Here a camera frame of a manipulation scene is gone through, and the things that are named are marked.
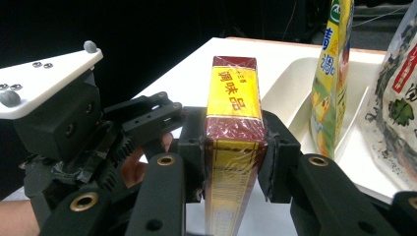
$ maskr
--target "finger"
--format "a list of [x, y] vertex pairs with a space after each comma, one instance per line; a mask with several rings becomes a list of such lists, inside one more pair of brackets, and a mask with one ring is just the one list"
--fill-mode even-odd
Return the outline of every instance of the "finger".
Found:
[[172, 136], [171, 133], [166, 133], [162, 136], [162, 145], [165, 149], [165, 152], [169, 151], [169, 147], [171, 146], [172, 140], [174, 139], [174, 137]]
[[120, 168], [120, 174], [128, 188], [137, 183], [136, 166], [143, 154], [144, 151], [140, 147], [136, 148]]
[[147, 172], [148, 165], [143, 162], [138, 162], [136, 165], [136, 183], [141, 183], [144, 180], [145, 173]]

